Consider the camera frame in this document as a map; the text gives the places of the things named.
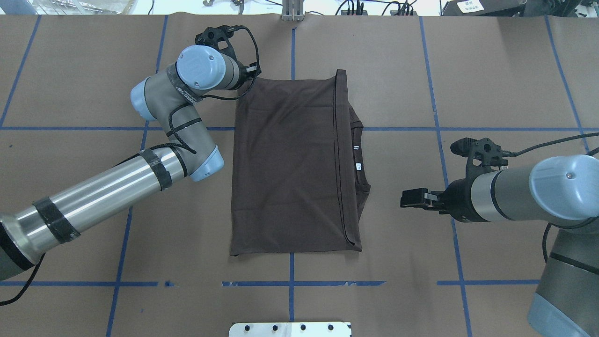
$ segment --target white sticker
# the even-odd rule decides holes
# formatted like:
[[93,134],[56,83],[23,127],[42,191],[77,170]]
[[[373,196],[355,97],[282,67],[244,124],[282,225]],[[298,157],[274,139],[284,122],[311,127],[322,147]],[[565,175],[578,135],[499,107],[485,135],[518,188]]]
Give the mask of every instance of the white sticker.
[[485,10],[483,5],[480,4],[479,0],[468,0],[458,2],[458,7],[459,10],[462,11],[462,13],[472,13]]

